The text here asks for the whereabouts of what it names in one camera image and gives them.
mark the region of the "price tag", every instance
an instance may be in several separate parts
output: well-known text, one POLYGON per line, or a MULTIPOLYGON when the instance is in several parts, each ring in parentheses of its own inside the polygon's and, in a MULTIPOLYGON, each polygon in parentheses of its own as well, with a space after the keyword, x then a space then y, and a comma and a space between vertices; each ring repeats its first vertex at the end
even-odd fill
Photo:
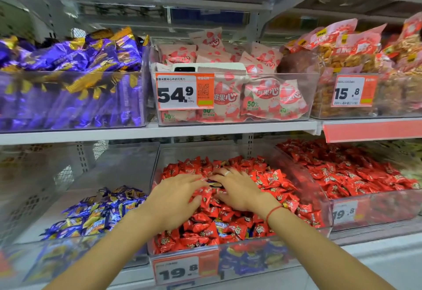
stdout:
POLYGON ((158 110, 214 108, 213 73, 156 73, 158 110))
POLYGON ((354 222, 358 205, 358 200, 335 203, 333 207, 334 225, 354 222))
POLYGON ((331 106, 371 107, 377 82, 377 75, 337 75, 331 106))
POLYGON ((196 255, 180 255, 153 261, 157 285, 180 283, 199 277, 217 275, 219 250, 207 250, 196 255))

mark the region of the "candy bin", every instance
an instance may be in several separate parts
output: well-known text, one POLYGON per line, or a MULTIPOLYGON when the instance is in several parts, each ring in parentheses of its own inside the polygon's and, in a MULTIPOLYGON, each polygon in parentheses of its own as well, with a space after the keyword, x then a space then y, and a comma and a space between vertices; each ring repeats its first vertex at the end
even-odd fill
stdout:
POLYGON ((422 189, 404 155, 391 158, 380 145, 324 138, 288 139, 277 147, 304 165, 326 192, 333 231, 412 219, 422 209, 422 189))
MULTIPOLYGON (((260 143, 250 148, 230 141, 161 145, 151 187, 179 173, 200 173, 206 180, 215 168, 229 165, 247 172, 262 191, 329 236, 330 203, 307 171, 274 146, 260 143)), ((216 199, 222 189, 214 183, 197 190, 194 195, 202 195, 203 202, 193 216, 149 242, 158 285, 222 274, 230 279, 299 265, 263 218, 216 199)))

